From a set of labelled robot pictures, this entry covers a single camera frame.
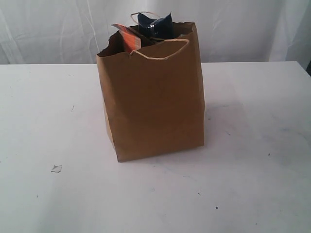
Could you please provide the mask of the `brown paper bag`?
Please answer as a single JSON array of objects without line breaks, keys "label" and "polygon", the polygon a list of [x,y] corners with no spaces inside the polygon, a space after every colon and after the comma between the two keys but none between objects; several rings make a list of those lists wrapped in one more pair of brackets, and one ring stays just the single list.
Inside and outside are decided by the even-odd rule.
[{"label": "brown paper bag", "polygon": [[197,28],[175,22],[173,32],[173,39],[133,52],[115,32],[97,54],[107,133],[119,162],[205,143]]}]

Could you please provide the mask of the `long pasta packet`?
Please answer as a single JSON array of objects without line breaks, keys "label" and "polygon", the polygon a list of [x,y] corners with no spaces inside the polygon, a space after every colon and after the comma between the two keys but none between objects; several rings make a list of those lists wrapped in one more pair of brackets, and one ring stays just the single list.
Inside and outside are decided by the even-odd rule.
[{"label": "long pasta packet", "polygon": [[168,14],[164,18],[153,19],[139,13],[138,31],[146,38],[174,39],[172,15]]}]

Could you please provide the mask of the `small clear wrapper scrap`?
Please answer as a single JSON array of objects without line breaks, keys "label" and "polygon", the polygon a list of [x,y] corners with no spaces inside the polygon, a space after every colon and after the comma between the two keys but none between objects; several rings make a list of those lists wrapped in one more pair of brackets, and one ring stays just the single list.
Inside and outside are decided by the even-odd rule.
[{"label": "small clear wrapper scrap", "polygon": [[52,173],[60,173],[62,170],[62,165],[54,165],[53,168],[51,169]]}]

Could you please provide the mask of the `white backdrop curtain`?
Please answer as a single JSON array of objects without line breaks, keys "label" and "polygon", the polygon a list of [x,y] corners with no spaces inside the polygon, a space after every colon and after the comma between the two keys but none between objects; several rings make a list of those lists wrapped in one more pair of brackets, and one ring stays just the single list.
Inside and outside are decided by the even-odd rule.
[{"label": "white backdrop curtain", "polygon": [[113,24],[141,11],[194,22],[203,62],[311,60],[308,0],[3,0],[0,62],[95,63]]}]

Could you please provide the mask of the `brown pouch orange label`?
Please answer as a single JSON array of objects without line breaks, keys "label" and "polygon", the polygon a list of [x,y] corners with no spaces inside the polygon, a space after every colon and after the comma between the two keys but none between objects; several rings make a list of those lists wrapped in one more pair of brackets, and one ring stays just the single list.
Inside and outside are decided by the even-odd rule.
[{"label": "brown pouch orange label", "polygon": [[135,27],[126,27],[121,24],[112,24],[117,28],[123,38],[125,51],[131,53],[134,50],[139,50],[143,47],[154,45],[155,43],[142,35]]}]

